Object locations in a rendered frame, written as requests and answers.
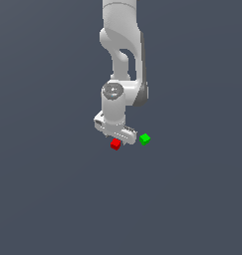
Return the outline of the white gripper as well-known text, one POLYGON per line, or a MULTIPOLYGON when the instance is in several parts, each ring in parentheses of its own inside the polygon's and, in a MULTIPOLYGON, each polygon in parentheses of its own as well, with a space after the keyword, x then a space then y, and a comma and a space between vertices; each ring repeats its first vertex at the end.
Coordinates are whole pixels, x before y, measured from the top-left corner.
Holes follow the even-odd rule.
POLYGON ((136 141, 137 131, 131 127, 127 127, 124 122, 119 125, 112 126, 105 120, 103 112, 99 112, 94 117, 95 128, 102 132, 105 136, 112 136, 122 141, 123 144, 134 144, 136 141))

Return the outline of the green cube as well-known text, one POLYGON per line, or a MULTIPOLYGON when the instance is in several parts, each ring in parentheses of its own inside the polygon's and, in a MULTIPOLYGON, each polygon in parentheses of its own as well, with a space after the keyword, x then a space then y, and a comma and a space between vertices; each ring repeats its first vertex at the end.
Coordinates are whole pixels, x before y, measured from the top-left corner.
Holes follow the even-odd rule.
POLYGON ((144 133, 139 137, 139 141, 142 145, 146 145, 150 142, 150 136, 147 133, 144 133))

